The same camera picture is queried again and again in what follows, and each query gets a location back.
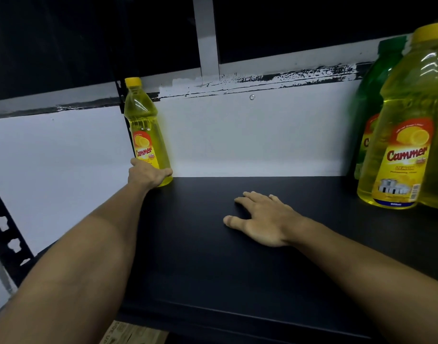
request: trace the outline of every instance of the person's right arm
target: person's right arm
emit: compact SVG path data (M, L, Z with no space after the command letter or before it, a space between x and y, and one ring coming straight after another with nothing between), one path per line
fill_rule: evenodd
M391 343L438 344L438 281L296 213L277 197L244 192L252 215L224 223L257 242L292 245L316 263Z

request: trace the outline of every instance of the green bottle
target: green bottle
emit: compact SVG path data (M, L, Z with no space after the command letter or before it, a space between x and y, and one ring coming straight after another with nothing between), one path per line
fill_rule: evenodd
M388 79L390 70L402 59L406 36L389 38L378 45L378 60L365 74L355 96L355 118L359 125L359 135L354 147L353 159L348 176L359 180L365 153L383 107L381 87Z

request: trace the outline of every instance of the yellow bottle cap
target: yellow bottle cap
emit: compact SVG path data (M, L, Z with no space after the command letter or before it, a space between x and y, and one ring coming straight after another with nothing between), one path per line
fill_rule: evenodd
M423 27L419 27L413 33L413 38L411 43L418 43L429 40L437 40L438 39L438 23L424 25Z
M142 86L142 83L139 77L127 77L125 79L125 85L129 88L131 86Z

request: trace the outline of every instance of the bottle label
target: bottle label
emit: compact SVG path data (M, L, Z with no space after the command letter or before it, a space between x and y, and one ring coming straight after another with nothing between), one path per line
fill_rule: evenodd
M133 132L133 147L135 148L136 158L151 164L154 168L160 168L158 166L152 139L147 132L143 132L142 130Z
M433 136L431 118L413 118L397 125L376 176L371 196L381 205L412 206L421 188Z
M354 178L359 180L360 173L362 171L362 166L364 164L365 153L368 149L368 144L370 143L371 136L376 127L376 122L379 117L379 113L371 116L365 124L364 135L362 136L362 141L360 143L359 154L357 155L356 168L354 170Z

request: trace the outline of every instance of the person's left arm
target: person's left arm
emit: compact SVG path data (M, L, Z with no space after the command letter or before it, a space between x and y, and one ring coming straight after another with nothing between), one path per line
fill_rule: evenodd
M136 158L128 184L38 261L0 314L0 344L95 344L122 302L141 205L171 169Z

